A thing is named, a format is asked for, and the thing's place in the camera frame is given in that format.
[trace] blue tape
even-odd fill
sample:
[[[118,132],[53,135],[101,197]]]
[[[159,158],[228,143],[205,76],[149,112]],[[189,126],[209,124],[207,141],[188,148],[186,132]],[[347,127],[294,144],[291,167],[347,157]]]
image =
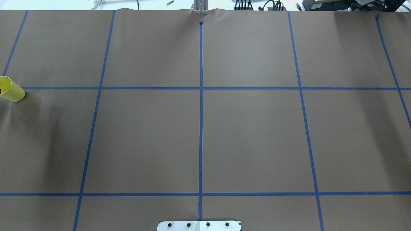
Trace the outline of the blue tape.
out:
[[[294,42],[293,26],[292,26],[292,22],[291,22],[290,12],[288,11],[287,13],[288,13],[288,23],[290,25],[291,43],[293,45],[294,62],[295,62],[295,65],[296,65],[298,87],[300,88],[301,107],[302,107],[302,114],[304,116],[305,133],[307,135],[307,143],[308,143],[309,158],[310,158],[310,162],[311,162],[312,178],[313,178],[314,189],[315,189],[315,193],[316,193],[318,217],[319,217],[321,231],[324,231],[323,215],[322,215],[322,212],[321,212],[320,196],[318,194],[317,175],[315,173],[314,158],[313,158],[313,155],[312,155],[312,148],[311,148],[311,139],[310,139],[309,130],[308,130],[307,113],[305,112],[304,96],[302,94],[302,88],[301,88],[300,70],[298,68],[298,60],[297,60],[296,45],[295,45],[295,42]]]
[[[163,196],[316,196],[315,192],[170,192],[170,193],[27,193],[3,192],[0,196],[95,196],[95,197],[163,197]],[[319,196],[411,195],[411,191],[319,192]]]
[[[199,220],[203,218],[203,21],[200,21]]]
[[[378,16],[379,16],[379,14],[375,16],[375,21],[377,23],[378,33],[380,34],[381,43],[383,45],[383,49],[384,49],[384,52],[385,52],[386,57],[387,57],[388,65],[390,66],[391,73],[393,74],[395,85],[397,86],[399,98],[401,99],[402,107],[404,108],[405,116],[407,117],[407,120],[408,120],[408,125],[411,128],[411,119],[410,119],[410,116],[408,114],[407,107],[405,106],[404,98],[402,97],[402,93],[401,93],[401,88],[399,87],[398,80],[397,80],[397,77],[395,75],[394,68],[393,68],[393,65],[391,63],[390,56],[388,55],[387,47],[385,46],[383,33],[381,32],[380,22],[378,21]]]
[[[22,87],[24,90],[398,90],[398,88],[351,87]]]
[[[11,62],[13,54],[14,54],[14,50],[16,49],[16,46],[17,46],[18,39],[20,38],[21,30],[23,29],[25,20],[27,18],[27,14],[28,14],[28,10],[26,10],[26,12],[24,14],[23,21],[21,22],[20,29],[18,30],[18,33],[17,33],[17,36],[16,36],[16,40],[14,41],[12,50],[10,52],[9,59],[7,60],[6,67],[4,68],[3,75],[6,75],[7,69],[9,68],[10,62]]]
[[[115,11],[113,11],[113,15],[111,16],[109,37],[107,39],[107,47],[106,47],[106,53],[104,55],[102,74],[101,74],[101,78],[100,78],[100,86],[99,86],[99,91],[97,93],[96,106],[94,108],[93,122],[92,122],[92,125],[91,125],[90,137],[89,137],[88,147],[87,147],[87,154],[86,154],[85,162],[84,162],[83,177],[81,179],[81,185],[80,185],[80,196],[79,196],[79,200],[77,202],[77,210],[76,210],[76,216],[74,218],[73,231],[75,231],[77,229],[77,222],[79,220],[80,207],[81,207],[81,198],[82,198],[82,193],[83,193],[83,190],[84,190],[84,183],[85,183],[85,176],[86,176],[86,173],[87,173],[88,160],[90,158],[91,144],[92,144],[92,141],[93,141],[93,135],[94,135],[94,128],[95,128],[95,125],[96,125],[97,112],[98,112],[99,104],[100,104],[100,96],[101,96],[101,92],[102,92],[101,88],[103,86],[104,73],[105,73],[105,70],[106,70],[106,63],[107,63],[107,56],[109,55],[111,33],[113,31],[113,24],[114,24],[114,16],[115,16]]]
[[[411,195],[410,191],[405,192],[320,192],[320,196],[350,196],[350,195]]]

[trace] grid square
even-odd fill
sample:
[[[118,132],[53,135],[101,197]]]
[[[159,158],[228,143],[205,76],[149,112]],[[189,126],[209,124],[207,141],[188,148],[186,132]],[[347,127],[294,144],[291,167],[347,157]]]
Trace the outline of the grid square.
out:
[[[322,196],[324,230],[411,229],[411,196]]]
[[[411,87],[411,15],[406,12],[387,12],[379,18],[384,42],[390,55],[400,87]]]
[[[395,87],[377,12],[291,12],[303,87]]]
[[[26,90],[0,129],[0,192],[77,193],[96,90]]]
[[[298,87],[284,25],[287,12],[210,11],[203,24],[204,86]]]
[[[241,221],[242,230],[320,230],[314,196],[203,196],[203,220]]]
[[[20,86],[98,86],[111,15],[29,11],[7,74]]]
[[[197,90],[104,90],[84,192],[198,192]]]
[[[3,71],[6,68],[9,54],[12,51],[24,14],[25,11],[15,10],[2,10],[0,13],[0,75],[3,75]]]
[[[199,87],[195,19],[188,9],[117,10],[104,86]]]
[[[203,192],[313,192],[298,90],[207,90]]]
[[[198,198],[83,197],[77,230],[154,231],[161,221],[198,219]]]
[[[77,197],[2,196],[0,230],[72,230]]]
[[[319,191],[411,190],[411,129],[396,90],[304,96]]]

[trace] grid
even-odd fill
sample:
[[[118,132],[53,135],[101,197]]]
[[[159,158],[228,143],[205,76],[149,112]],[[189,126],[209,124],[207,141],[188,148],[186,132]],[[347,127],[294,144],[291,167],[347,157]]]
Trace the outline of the grid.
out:
[[[28,15],[28,11],[25,12],[23,21],[21,22],[21,26],[19,28],[17,37],[15,39],[15,42],[13,44],[13,48],[11,50],[11,53],[9,55],[6,67],[4,69],[3,75],[7,74],[7,69],[12,61],[12,56],[14,53],[14,50],[18,44],[18,40],[21,34],[21,31],[23,30],[24,23],[26,21]],[[317,177],[316,177],[316,171],[315,171],[315,164],[314,164],[314,158],[313,158],[313,151],[311,147],[311,140],[310,140],[310,132],[309,132],[309,124],[307,121],[307,113],[305,110],[305,101],[304,101],[304,95],[303,92],[306,90],[393,90],[397,91],[399,94],[399,98],[401,100],[402,106],[404,108],[404,113],[406,115],[406,118],[408,120],[408,124],[411,127],[411,120],[409,113],[407,111],[407,107],[402,95],[402,91],[404,90],[411,90],[411,88],[402,88],[400,87],[397,77],[394,72],[393,65],[391,63],[390,56],[388,54],[384,39],[383,39],[383,34],[381,31],[381,27],[379,24],[379,17],[378,15],[376,16],[376,28],[379,32],[379,36],[381,39],[381,43],[384,49],[384,53],[386,55],[386,59],[388,62],[388,65],[390,67],[390,70],[392,72],[392,76],[395,81],[396,87],[391,88],[391,87],[364,87],[364,88],[359,88],[359,87],[303,87],[301,84],[301,79],[300,79],[300,71],[298,67],[298,59],[297,59],[297,51],[296,51],[296,45],[294,42],[294,35],[293,35],[293,27],[291,23],[291,15],[290,12],[288,12],[288,21],[289,21],[289,29],[291,32],[291,42],[292,42],[292,48],[293,48],[293,56],[294,56],[294,61],[295,61],[295,68],[296,68],[296,76],[298,80],[298,87],[204,87],[203,86],[203,26],[206,26],[206,23],[203,23],[203,21],[199,22],[199,62],[200,62],[200,87],[104,87],[103,86],[103,81],[104,81],[104,73],[105,73],[105,68],[106,68],[106,63],[107,63],[107,57],[109,55],[109,47],[110,47],[110,41],[111,41],[111,34],[113,31],[113,24],[115,20],[115,11],[112,13],[111,17],[111,25],[110,25],[110,30],[108,34],[108,39],[107,39],[107,46],[106,46],[106,51],[105,51],[105,56],[104,56],[104,63],[103,63],[103,68],[102,68],[102,73],[101,73],[101,78],[99,82],[98,87],[24,87],[26,90],[98,90],[97,93],[97,99],[95,103],[95,109],[94,109],[94,115],[93,115],[93,120],[92,120],[92,126],[91,126],[91,131],[90,131],[90,137],[89,137],[89,142],[88,142],[88,148],[87,148],[87,154],[85,158],[85,163],[84,163],[84,169],[83,169],[83,176],[82,176],[82,181],[81,181],[81,187],[79,193],[0,193],[0,196],[70,196],[70,197],[78,197],[78,204],[77,204],[77,209],[75,213],[75,220],[74,220],[74,226],[73,230],[76,230],[77,228],[77,223],[80,215],[80,209],[81,209],[81,201],[83,197],[102,197],[102,196],[109,196],[109,197],[116,197],[116,196],[193,196],[193,197],[198,197],[198,216],[199,219],[203,219],[202,215],[202,197],[203,196],[315,196],[316,197],[316,203],[317,203],[317,210],[318,210],[318,218],[319,218],[319,223],[320,223],[320,228],[321,231],[324,231],[324,225],[323,225],[323,215],[321,212],[321,203],[320,203],[320,196],[349,196],[349,195],[411,195],[411,191],[386,191],[386,192],[320,192],[318,189],[318,184],[317,184]],[[198,188],[198,193],[84,193],[84,184],[85,184],[85,179],[86,179],[86,173],[87,173],[87,168],[88,168],[88,162],[89,162],[89,157],[90,157],[90,151],[92,147],[92,140],[93,140],[93,135],[94,135],[94,129],[95,129],[95,124],[96,124],[96,118],[97,118],[97,112],[99,108],[99,102],[100,102],[100,96],[102,90],[198,90],[200,92],[200,118],[199,118],[199,188]],[[203,92],[205,90],[298,90],[299,95],[300,95],[300,100],[301,100],[301,109],[302,109],[302,114],[304,118],[304,125],[305,125],[305,133],[307,137],[307,144],[308,144],[308,151],[309,151],[309,158],[310,158],[310,164],[311,164],[311,170],[312,170],[312,177],[313,177],[313,184],[314,184],[314,189],[315,192],[243,192],[243,193],[221,193],[221,192],[203,192],[202,189],[202,167],[203,167]]]

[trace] metal plate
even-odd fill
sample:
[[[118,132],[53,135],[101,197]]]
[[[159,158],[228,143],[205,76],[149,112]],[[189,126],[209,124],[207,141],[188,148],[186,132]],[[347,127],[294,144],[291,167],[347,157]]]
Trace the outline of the metal plate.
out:
[[[160,222],[157,231],[241,231],[241,221]]]

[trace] white surface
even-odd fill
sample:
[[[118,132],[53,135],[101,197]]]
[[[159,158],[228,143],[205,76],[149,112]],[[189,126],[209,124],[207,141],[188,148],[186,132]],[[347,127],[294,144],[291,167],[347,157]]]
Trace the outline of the white surface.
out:
[[[139,0],[141,10],[171,10],[171,9],[191,9],[193,0],[174,0],[169,6],[167,2],[171,0]],[[233,10],[235,0],[209,0],[209,9],[229,9]],[[266,0],[252,0],[254,10],[263,6]],[[296,3],[302,7],[302,0],[283,0],[284,6],[289,11],[297,10]],[[409,1],[404,5],[411,8]],[[94,0],[0,0],[0,9],[30,9],[30,10],[89,10],[94,7]],[[137,9],[136,0],[102,0],[96,10],[115,10],[121,8]],[[398,12],[408,12],[400,7]]]
[[[184,222],[160,222],[157,231],[241,231],[240,221],[184,221]]]

